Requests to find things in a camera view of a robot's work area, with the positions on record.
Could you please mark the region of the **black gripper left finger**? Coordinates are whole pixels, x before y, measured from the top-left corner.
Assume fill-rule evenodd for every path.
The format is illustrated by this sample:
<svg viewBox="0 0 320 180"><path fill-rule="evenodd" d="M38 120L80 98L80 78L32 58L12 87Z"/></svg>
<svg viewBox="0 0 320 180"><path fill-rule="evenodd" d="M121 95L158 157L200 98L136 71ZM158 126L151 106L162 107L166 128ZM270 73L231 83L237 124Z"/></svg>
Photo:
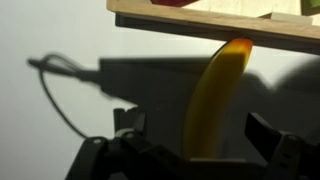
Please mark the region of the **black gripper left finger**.
<svg viewBox="0 0 320 180"><path fill-rule="evenodd" d="M139 111L134 120L133 129L140 135L144 135L146 131L146 113Z"/></svg>

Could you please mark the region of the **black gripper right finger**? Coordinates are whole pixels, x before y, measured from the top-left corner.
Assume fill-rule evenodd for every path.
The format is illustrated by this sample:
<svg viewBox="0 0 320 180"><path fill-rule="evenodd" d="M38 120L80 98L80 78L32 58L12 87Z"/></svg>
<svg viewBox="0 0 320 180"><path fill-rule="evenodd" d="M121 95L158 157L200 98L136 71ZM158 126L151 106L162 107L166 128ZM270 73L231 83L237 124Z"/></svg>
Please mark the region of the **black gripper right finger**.
<svg viewBox="0 0 320 180"><path fill-rule="evenodd" d="M279 159L278 150L283 140L283 134L258 113L247 114L244 134L267 162Z"/></svg>

